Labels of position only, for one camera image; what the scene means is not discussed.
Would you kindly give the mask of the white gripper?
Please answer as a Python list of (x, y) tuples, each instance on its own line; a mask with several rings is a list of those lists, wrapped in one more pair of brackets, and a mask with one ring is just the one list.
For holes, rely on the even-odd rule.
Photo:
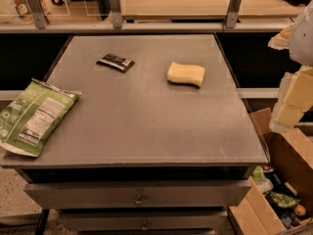
[(293, 61), (305, 65), (296, 73), (286, 72), (280, 83), (269, 127), (273, 132), (285, 133), (313, 107), (313, 68), (309, 67), (313, 66), (313, 0), (293, 24), (269, 40), (268, 46), (288, 49)]

